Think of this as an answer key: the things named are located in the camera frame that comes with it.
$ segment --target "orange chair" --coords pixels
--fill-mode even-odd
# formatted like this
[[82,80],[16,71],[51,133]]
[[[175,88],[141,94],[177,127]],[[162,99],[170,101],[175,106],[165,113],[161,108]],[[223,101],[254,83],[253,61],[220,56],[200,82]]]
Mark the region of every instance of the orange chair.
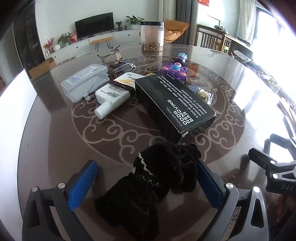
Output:
[[177,40],[188,28],[189,24],[165,19],[165,43],[170,44]]

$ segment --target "clear plastic jar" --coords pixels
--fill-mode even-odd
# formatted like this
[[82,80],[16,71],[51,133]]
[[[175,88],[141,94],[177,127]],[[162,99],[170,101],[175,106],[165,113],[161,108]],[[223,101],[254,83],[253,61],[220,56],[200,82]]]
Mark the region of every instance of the clear plastic jar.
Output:
[[141,23],[141,44],[143,51],[163,51],[164,36],[163,22],[145,21]]

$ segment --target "small wooden bench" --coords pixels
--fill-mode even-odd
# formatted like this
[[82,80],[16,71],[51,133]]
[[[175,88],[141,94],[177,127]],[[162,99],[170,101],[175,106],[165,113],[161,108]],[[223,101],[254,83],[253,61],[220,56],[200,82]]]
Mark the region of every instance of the small wooden bench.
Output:
[[113,40],[113,39],[114,39],[113,37],[108,37],[108,38],[104,38],[104,39],[98,39],[98,40],[95,40],[95,41],[90,42],[89,44],[90,45],[95,45],[96,52],[98,52],[99,51],[99,44],[102,43],[102,42],[106,42],[107,43],[107,46],[108,46],[108,49],[110,49],[111,48],[110,40]]

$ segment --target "blue cap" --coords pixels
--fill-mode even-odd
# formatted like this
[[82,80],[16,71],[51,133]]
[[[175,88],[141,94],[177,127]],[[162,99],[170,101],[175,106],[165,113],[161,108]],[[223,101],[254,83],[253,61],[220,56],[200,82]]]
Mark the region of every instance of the blue cap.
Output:
[[179,55],[178,56],[180,56],[180,57],[183,57],[184,58],[184,60],[186,60],[187,59],[187,55],[186,54],[184,54],[184,53],[179,53]]
[[173,69],[173,70],[179,70],[180,68],[179,68],[179,66],[174,65],[174,66],[172,67],[172,69]]

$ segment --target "round table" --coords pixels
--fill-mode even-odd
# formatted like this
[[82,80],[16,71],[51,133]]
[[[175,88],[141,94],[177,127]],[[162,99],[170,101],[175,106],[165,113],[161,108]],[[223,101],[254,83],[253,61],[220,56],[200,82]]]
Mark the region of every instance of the round table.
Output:
[[[252,147],[262,149],[271,133],[287,137],[276,96],[253,72],[226,54],[187,45],[165,45],[160,53],[142,52],[140,46],[121,47],[125,61],[134,62],[138,74],[157,72],[179,53],[188,56],[188,77],[215,94],[213,125],[188,142],[197,145],[202,159],[224,182],[237,188],[258,186],[272,214],[276,194],[265,191],[264,170],[246,158]],[[65,62],[34,82],[38,96],[22,137],[18,162],[18,194],[23,214],[30,189],[55,187],[89,160],[100,166],[98,180],[76,215],[94,240],[133,240],[122,227],[109,226],[95,211],[94,199],[132,171],[138,152],[163,140],[161,133],[136,98],[99,120],[96,100],[72,103],[61,82],[90,64],[101,64],[96,53]],[[157,206],[160,234],[155,240],[197,240],[216,213],[199,185],[192,193],[173,194]],[[61,230],[64,239],[68,239]]]

